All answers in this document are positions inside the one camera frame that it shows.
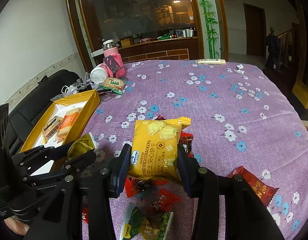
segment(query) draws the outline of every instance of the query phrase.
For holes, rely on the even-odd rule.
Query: yellow snack package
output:
[[[177,175],[177,143],[181,130],[190,124],[188,117],[162,121],[137,120],[128,175],[138,179],[180,182]]]

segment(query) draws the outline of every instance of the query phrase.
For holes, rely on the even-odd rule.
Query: blue flower print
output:
[[[198,153],[194,153],[194,158],[197,160],[198,163],[201,163],[201,156]]]
[[[150,110],[154,113],[157,113],[159,111],[158,105],[151,105]]]
[[[263,98],[262,92],[256,92],[256,96],[257,96],[259,99],[262,99],[262,98]]]
[[[301,137],[301,136],[302,136],[302,133],[299,132],[299,131],[295,131],[295,132],[294,132],[294,135],[295,135],[296,137]]]
[[[182,103],[186,103],[186,101],[187,101],[186,98],[179,98],[179,100],[180,100]]]
[[[175,107],[181,107],[182,104],[177,102],[177,103],[173,103],[173,106],[175,106]]]
[[[146,118],[152,118],[153,117],[153,113],[152,112],[147,112],[146,113]]]
[[[246,143],[243,141],[239,141],[238,143],[236,143],[236,148],[237,150],[239,150],[240,152],[246,152]]]
[[[205,90],[207,89],[206,86],[199,86],[198,88],[199,88],[199,90],[201,90],[201,91],[205,91]]]
[[[288,202],[285,202],[285,203],[283,204],[283,209],[282,209],[284,215],[287,215],[287,214],[288,214],[288,209],[289,209]]]
[[[283,202],[283,199],[281,198],[281,195],[276,195],[275,196],[275,205],[280,207],[282,202]]]
[[[246,109],[246,108],[242,108],[242,109],[241,109],[241,112],[244,113],[244,114],[249,114],[249,110]]]
[[[294,224],[292,226],[292,231],[295,231],[298,228],[299,223],[300,223],[300,219],[294,221]]]

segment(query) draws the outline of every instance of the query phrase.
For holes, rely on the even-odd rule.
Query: white wall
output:
[[[10,0],[0,14],[0,104],[77,51],[65,0]],[[84,73],[80,59],[65,68]]]
[[[229,52],[246,54],[246,23],[243,3],[265,10],[266,29],[275,28],[279,35],[298,23],[297,13],[288,0],[224,0],[228,27]]]

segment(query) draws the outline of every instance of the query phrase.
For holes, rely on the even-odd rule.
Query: purple tablecloth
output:
[[[132,143],[135,120],[159,114],[166,119],[190,117],[192,123],[185,131],[194,134],[193,153],[201,166],[227,176],[244,165],[265,184],[279,187],[268,210],[291,240],[308,218],[308,132],[261,70],[244,65],[245,75],[241,75],[235,72],[236,66],[171,60],[126,64],[129,81],[124,94],[101,102],[83,134],[91,132],[97,140],[100,163],[119,154],[124,143]],[[173,206],[168,238],[188,240],[197,203],[174,183],[163,187],[182,198]],[[127,199],[125,192],[110,200],[117,239],[128,202],[144,205],[139,197]],[[88,238],[85,223],[83,235]],[[224,235],[222,198],[219,239]]]

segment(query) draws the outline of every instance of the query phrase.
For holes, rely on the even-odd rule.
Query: metal screw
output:
[[[200,167],[200,168],[198,169],[198,172],[199,172],[200,174],[206,174],[206,173],[207,173],[207,169],[204,168],[204,167]]]
[[[109,170],[108,168],[102,168],[102,169],[100,170],[100,173],[101,173],[101,174],[107,174],[109,171],[110,171],[110,170]]]
[[[236,175],[234,175],[234,179],[237,180],[237,181],[242,181],[243,177],[242,177],[242,175],[236,174]]]
[[[73,176],[72,175],[67,175],[66,177],[65,177],[65,181],[66,182],[70,182],[70,181],[72,181],[73,180]]]

